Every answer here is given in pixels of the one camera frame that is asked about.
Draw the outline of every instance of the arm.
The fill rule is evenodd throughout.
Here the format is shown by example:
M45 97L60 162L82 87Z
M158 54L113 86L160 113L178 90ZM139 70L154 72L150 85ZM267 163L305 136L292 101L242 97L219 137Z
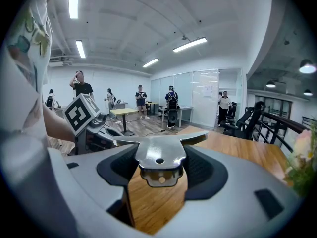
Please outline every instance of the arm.
M89 93L90 94L90 97L95 101L95 97L94 97L94 94L91 92Z
M43 104L43 117L48 136L70 142L75 141L75 136L65 119L59 117Z
M75 90L75 84L74 84L74 81L75 81L75 78L77 77L77 75L79 74L76 73L75 76L71 79L71 81L69 82L69 86L71 86L74 90Z

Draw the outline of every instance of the ceiling light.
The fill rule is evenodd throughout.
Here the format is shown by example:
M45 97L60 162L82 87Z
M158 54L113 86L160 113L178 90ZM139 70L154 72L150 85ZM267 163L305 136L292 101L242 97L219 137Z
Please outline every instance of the ceiling light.
M76 41L76 45L77 45L80 57L81 58L86 58L85 52L84 52L84 48L83 48L83 42L82 41Z
M312 96L313 94L312 94L312 92L310 90L306 89L305 92L304 92L304 95Z
M316 67L313 65L313 63L310 60L304 59L301 61L299 71L301 73L310 74L316 71Z
M69 17L73 19L78 18L78 0L68 0Z
M186 43L186 44L184 44L176 49L173 49L173 51L177 53L179 51L182 51L184 49L190 48L192 46L195 46L195 45L198 45L198 44L204 43L204 42L207 42L207 39L205 37L202 37L202 38L196 39L194 41L191 41L189 43Z
M146 68L146 67L150 66L151 64L153 64L153 63L155 63L155 62L157 62L157 61L159 61L159 59L154 58L152 61L150 61L150 62L148 62L147 64L143 65L143 67Z
M275 85L275 83L274 83L273 80L270 80L270 81L266 84L266 87L268 87L268 88L275 88L276 85Z

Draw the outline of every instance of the man in black t-shirt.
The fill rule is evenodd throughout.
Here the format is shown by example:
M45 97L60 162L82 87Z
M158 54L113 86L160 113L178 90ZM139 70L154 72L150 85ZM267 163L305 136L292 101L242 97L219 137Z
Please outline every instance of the man in black t-shirt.
M84 74L82 71L77 71L73 79L70 81L69 85L76 90L76 96L80 95L81 93L83 94L89 94L90 97L95 100L94 95L93 95L93 89L90 84L85 83L84 80Z
M142 110L146 114L147 108L145 107L145 99L147 98L147 93L143 92L142 85L139 85L139 91L135 94L135 99L137 100L137 106L140 112L140 120L142 120Z

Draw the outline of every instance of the paper sign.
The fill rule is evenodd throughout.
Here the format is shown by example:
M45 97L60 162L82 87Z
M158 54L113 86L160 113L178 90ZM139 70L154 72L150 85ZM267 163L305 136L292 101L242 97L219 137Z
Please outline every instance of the paper sign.
M211 97L211 86L204 86L203 87L203 96L204 97Z

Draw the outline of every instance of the fluorescent light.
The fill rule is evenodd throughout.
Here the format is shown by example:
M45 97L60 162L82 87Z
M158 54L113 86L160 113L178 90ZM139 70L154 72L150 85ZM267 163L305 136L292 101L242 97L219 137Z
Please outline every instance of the fluorescent light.
M301 67L299 69L299 71L301 73L310 74L310 73L314 73L316 71L316 67L314 67L313 65L306 65L306 66Z
M73 19L78 18L78 0L68 0L69 17Z
M153 63L155 63L157 61L159 61L159 59L155 58L152 61L148 62L147 64L143 65L143 67L146 68L146 67L150 66L151 64L153 64Z
M83 48L83 42L82 41L76 41L76 45L77 45L80 57L81 58L86 58L85 52L84 52L84 48Z
M202 37L200 39L196 39L194 41L186 43L186 44L184 44L184 45L182 45L182 46L180 46L180 47L178 47L176 49L173 49L173 51L177 53L177 52L180 52L180 51L182 51L184 49L190 48L192 46L195 46L195 45L198 45L198 44L204 43L204 42L207 42L207 39L205 37Z

